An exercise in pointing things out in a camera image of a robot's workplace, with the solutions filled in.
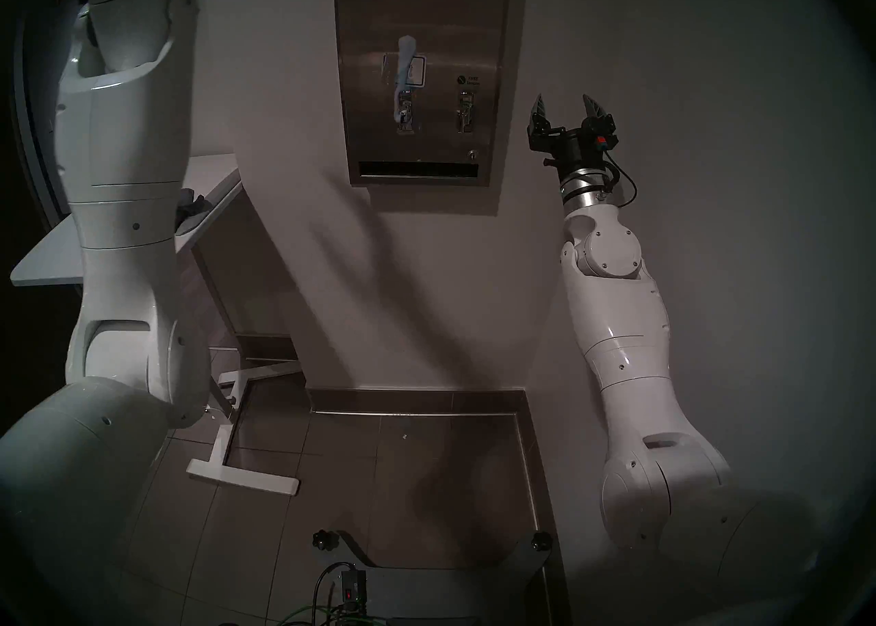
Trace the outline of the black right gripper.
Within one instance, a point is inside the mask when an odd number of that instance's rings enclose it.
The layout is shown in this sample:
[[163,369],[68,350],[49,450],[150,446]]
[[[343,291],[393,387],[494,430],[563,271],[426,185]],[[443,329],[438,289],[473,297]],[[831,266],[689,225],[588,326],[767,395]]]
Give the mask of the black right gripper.
[[613,117],[591,96],[582,95],[585,119],[576,129],[552,128],[539,93],[532,104],[527,139],[531,151],[549,154],[545,166],[556,169],[560,182],[571,179],[577,171],[605,173],[604,153],[617,145]]

